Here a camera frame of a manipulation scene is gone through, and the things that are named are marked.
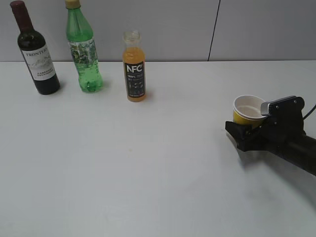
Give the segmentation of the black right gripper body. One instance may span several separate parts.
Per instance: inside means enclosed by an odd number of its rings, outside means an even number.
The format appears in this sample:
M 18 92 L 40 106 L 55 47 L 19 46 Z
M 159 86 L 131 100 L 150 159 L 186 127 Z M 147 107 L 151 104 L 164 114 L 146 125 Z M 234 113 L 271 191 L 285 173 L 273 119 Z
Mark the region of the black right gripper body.
M 267 151 L 279 157 L 306 156 L 304 119 L 277 121 L 267 117 L 250 148 L 243 151 Z

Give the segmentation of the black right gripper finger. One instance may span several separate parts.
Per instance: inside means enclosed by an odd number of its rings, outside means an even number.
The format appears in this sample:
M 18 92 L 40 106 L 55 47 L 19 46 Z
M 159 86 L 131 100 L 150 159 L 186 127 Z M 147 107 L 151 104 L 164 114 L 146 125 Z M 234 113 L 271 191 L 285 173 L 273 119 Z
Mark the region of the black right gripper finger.
M 226 121 L 225 130 L 236 141 L 238 148 L 250 148 L 259 132 L 259 127 L 253 128 L 252 125 L 242 125 Z

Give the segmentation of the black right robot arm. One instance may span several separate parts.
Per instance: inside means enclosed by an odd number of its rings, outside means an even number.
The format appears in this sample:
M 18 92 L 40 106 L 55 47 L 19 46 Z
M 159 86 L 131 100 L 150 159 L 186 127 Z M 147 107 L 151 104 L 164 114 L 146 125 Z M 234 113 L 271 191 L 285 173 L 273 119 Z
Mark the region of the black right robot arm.
M 266 151 L 316 174 L 316 140 L 306 135 L 301 111 L 267 116 L 256 128 L 226 121 L 225 129 L 243 152 Z

